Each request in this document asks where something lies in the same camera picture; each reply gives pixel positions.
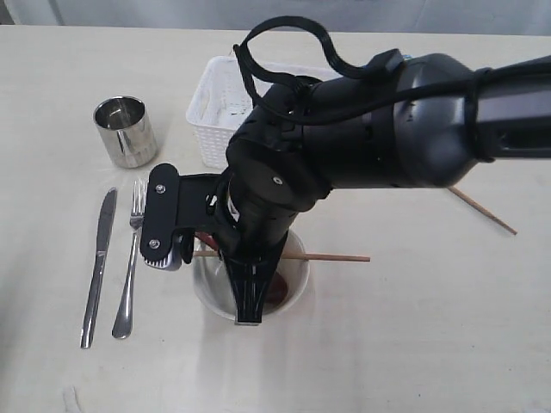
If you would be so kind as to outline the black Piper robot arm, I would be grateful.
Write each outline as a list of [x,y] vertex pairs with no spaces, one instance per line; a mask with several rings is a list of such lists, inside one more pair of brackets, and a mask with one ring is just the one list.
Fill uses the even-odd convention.
[[446,188],[475,165],[550,155],[550,60],[471,70],[384,52],[359,75],[273,84],[229,140],[226,169],[178,210],[226,268],[238,324],[259,324],[296,216],[337,189]]

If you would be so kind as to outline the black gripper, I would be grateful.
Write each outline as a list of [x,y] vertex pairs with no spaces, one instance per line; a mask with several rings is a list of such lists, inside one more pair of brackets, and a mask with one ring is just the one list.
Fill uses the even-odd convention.
[[275,83],[254,97],[251,113],[229,140],[226,169],[194,191],[179,192],[181,257],[189,262],[190,239],[197,232],[214,238],[238,325],[262,322],[289,227],[330,192],[329,182],[305,154],[304,127],[296,122],[300,116],[326,117],[327,106],[315,95],[323,81],[299,81],[299,93]]

